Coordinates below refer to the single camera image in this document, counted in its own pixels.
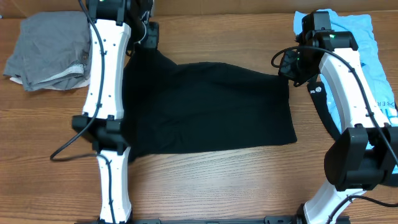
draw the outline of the wood grain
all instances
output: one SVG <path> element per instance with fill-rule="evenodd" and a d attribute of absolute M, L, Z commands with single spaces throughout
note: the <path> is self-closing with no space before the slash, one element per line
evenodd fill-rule
<path fill-rule="evenodd" d="M 398 12 L 370 12 L 379 57 L 398 93 Z M 295 45 L 293 14 L 156 17 L 160 51 L 177 63 L 219 61 L 277 73 L 271 57 Z M 12 54 L 20 20 L 1 20 L 0 70 Z M 0 79 L 0 223 L 73 223 L 100 214 L 95 159 L 51 163 L 49 155 L 74 135 L 87 88 L 24 92 Z M 294 214 L 325 180 L 323 157 L 333 140 L 305 87 L 290 87 L 298 141 L 223 152 L 151 155 L 129 166 L 134 218 L 262 218 Z M 89 152 L 77 140 L 65 155 Z M 396 202 L 398 190 L 379 186 L 367 196 Z M 356 200 L 353 223 L 396 223 L 397 210 Z"/>

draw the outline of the light blue cloth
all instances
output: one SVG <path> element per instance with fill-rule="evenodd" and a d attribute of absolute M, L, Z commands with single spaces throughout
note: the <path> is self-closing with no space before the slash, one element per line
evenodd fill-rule
<path fill-rule="evenodd" d="M 358 51 L 361 59 L 361 66 L 366 81 L 376 99 L 381 111 L 387 116 L 392 126 L 398 126 L 398 115 L 395 109 L 394 94 L 391 86 L 386 79 L 383 67 L 379 61 L 377 42 L 374 40 L 372 19 L 370 15 L 360 16 L 338 16 L 331 9 L 321 9 L 328 11 L 330 16 L 331 28 L 335 31 L 350 31 L 358 44 Z M 293 30 L 296 35 L 302 31 L 302 19 L 306 16 L 301 12 L 294 15 Z M 325 85 L 326 101 L 331 118 L 341 133 L 340 117 L 336 107 L 335 99 L 331 93 L 329 84 L 325 77 L 321 75 L 321 81 Z"/>

